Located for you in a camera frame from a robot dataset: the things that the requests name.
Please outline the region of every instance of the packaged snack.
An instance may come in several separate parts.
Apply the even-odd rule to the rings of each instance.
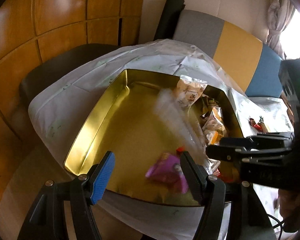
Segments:
[[[219,113],[220,112],[213,107],[207,122],[202,128],[208,145],[218,144],[222,137],[227,136],[226,127]]]
[[[213,160],[213,159],[208,159],[208,160],[211,163],[211,170],[212,170],[212,172],[215,172],[216,170],[218,170],[218,167],[219,167],[221,161]]]
[[[181,170],[180,159],[171,153],[163,153],[147,171],[146,177],[153,181],[166,183],[176,192],[184,194],[188,191],[188,183]]]
[[[201,124],[204,125],[208,120],[212,109],[215,109],[218,112],[218,115],[223,118],[222,110],[219,105],[219,102],[213,98],[210,98],[206,95],[202,96],[203,108],[202,108],[202,115],[201,115]]]
[[[256,128],[257,131],[263,132],[262,127],[258,125],[253,118],[249,118],[249,123],[252,127]]]
[[[263,117],[262,116],[260,116],[260,120],[258,122],[258,125],[262,128],[262,131],[264,133],[269,132],[269,129],[268,129],[267,125],[263,122]]]
[[[207,82],[181,75],[174,95],[177,103],[184,109],[190,107],[203,93]]]

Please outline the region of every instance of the red candy wrapper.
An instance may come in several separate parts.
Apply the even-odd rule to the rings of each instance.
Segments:
[[[250,125],[257,129],[259,132],[263,132],[262,127],[259,124],[256,124],[256,121],[253,118],[249,119]]]
[[[147,171],[146,177],[163,182],[182,194],[188,191],[188,183],[181,170],[180,158],[171,153],[163,153],[161,158]]]
[[[183,153],[183,152],[185,152],[186,150],[185,150],[185,148],[183,147],[183,146],[181,146],[181,147],[179,147],[177,150],[176,150],[176,154],[177,154],[177,156],[181,156],[181,154]]]

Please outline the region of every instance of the window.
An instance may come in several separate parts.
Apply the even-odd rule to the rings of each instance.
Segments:
[[[280,35],[287,59],[300,58],[300,13],[296,10],[287,28]]]

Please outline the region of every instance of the pink snack package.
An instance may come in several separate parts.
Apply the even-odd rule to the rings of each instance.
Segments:
[[[175,191],[182,194],[188,191],[188,183],[181,170],[180,158],[171,153],[163,153],[147,171],[146,177],[153,181],[169,184]]]

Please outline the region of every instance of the screw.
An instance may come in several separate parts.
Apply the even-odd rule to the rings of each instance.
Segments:
[[[86,180],[87,179],[87,174],[80,174],[79,176],[78,176],[78,179],[79,180]]]
[[[247,181],[243,181],[243,182],[241,182],[241,184],[242,184],[242,186],[244,186],[244,187],[249,187],[250,186],[250,183],[249,182],[247,182]]]
[[[215,181],[215,180],[218,179],[218,177],[215,176],[215,175],[209,175],[209,176],[208,176],[208,179],[211,180],[211,181]]]
[[[51,187],[53,185],[53,180],[47,180],[46,183],[45,183],[45,185],[47,187]]]

